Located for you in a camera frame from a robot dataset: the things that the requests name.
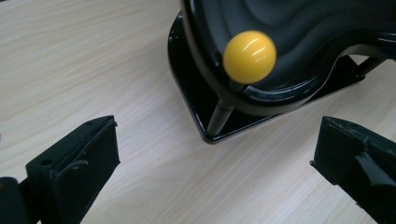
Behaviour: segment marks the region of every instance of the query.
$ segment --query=light wood surface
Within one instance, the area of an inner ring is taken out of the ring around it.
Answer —
[[[0,176],[114,115],[121,164],[82,223],[373,223],[309,165],[322,116],[396,141],[396,63],[218,145],[173,79],[177,0],[0,3]]]

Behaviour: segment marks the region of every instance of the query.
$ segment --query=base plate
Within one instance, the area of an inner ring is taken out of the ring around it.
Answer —
[[[261,124],[269,119],[279,115],[257,117],[235,110],[227,123],[216,136],[206,133],[212,113],[218,103],[219,97],[207,85],[201,76],[185,37],[182,24],[183,16],[181,13],[175,20],[168,39],[169,61],[173,74],[178,86],[183,92],[190,112],[192,113],[195,123],[198,126],[202,137],[207,143],[214,144],[236,133]],[[339,91],[347,86],[362,81],[364,77],[358,77],[354,74],[357,65],[349,57],[340,58],[327,81],[326,85],[317,94],[312,97],[306,104],[326,96],[335,91]]]

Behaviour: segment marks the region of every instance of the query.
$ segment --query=yellow knob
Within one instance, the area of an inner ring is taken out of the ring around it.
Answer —
[[[271,73],[275,63],[275,44],[262,32],[246,31],[236,35],[224,50],[224,69],[233,81],[240,84],[262,80]]]

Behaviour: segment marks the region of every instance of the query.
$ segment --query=curved black surface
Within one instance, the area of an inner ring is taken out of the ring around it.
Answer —
[[[184,0],[183,13],[204,78],[237,108],[246,106],[241,102],[300,105],[324,85],[345,54],[396,59],[396,0]],[[277,62],[266,79],[233,93],[227,88],[222,52],[246,30],[273,38]]]

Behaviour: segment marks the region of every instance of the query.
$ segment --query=yellow ball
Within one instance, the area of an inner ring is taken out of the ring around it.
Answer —
[[[223,65],[235,82],[251,84],[268,76],[276,63],[276,47],[262,32],[246,31],[236,35],[224,50]]]

